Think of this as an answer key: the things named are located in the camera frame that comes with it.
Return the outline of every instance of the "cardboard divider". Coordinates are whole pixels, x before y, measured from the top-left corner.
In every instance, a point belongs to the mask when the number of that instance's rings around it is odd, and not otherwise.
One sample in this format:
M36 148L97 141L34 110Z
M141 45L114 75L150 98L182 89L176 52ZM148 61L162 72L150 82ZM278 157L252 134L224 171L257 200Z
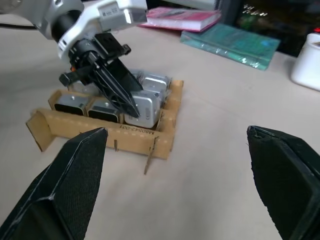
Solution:
M172 93L161 109L159 121L153 129L124 124L123 114L120 116L120 123L114 123L56 111L55 103L62 94L72 93L75 96L88 97L86 94L67 90L55 91L48 100L51 110L35 109L26 125L41 151L47 149L55 136L70 139L96 128L106 128L108 131L107 147L114 148L116 151L122 150L148 156L146 174L152 157L166 160L172 151L183 86L183 81L172 81L170 85ZM93 102L99 98L90 96L85 111L87 112Z

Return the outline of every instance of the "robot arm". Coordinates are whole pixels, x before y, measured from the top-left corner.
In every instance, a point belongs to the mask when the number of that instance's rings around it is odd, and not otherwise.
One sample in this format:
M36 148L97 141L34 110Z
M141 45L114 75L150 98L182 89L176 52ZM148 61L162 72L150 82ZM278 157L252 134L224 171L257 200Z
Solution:
M145 23L146 9L146 0L100 0L87 8L81 0L0 0L0 13L27 19L57 42L59 57L75 69L60 76L62 84L94 83L115 108L135 118L131 92L143 88L119 60L131 49L110 32Z

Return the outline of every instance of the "black cable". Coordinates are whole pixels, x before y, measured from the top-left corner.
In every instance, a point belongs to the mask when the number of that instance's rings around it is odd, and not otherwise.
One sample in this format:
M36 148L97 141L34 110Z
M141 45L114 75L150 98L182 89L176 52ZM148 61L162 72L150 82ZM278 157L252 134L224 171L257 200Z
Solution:
M17 29L17 30L36 30L37 28L32 25L15 25L8 23L0 23L0 28L3 29Z

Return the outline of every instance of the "label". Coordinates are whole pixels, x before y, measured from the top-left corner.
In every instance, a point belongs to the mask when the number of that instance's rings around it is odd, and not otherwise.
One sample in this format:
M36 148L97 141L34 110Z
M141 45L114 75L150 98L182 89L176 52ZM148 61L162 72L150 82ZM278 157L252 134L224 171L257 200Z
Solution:
M99 9L99 12L103 17L110 17L112 15L118 15L120 13L120 9L118 8L118 4L115 3Z
M148 130L148 129L136 128L134 126L121 125L120 128L121 129L125 129L125 130L130 130L130 131L133 131L133 132L155 135L155 131L151 131L151 130Z

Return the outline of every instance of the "beige table surface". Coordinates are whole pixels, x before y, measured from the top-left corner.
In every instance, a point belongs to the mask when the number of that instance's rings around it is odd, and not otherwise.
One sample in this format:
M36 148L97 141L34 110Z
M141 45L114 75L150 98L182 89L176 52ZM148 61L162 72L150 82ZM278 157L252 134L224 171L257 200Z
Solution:
M1 16L0 22L15 22ZM173 151L156 159L106 149L88 240L280 240L256 191L246 130L258 125L306 140L320 152L320 93L289 80L294 58L276 53L267 71L179 43L167 31L132 28L115 35L123 57L184 80ZM69 66L36 31L0 30L0 223L66 139L41 153L25 122L49 107Z

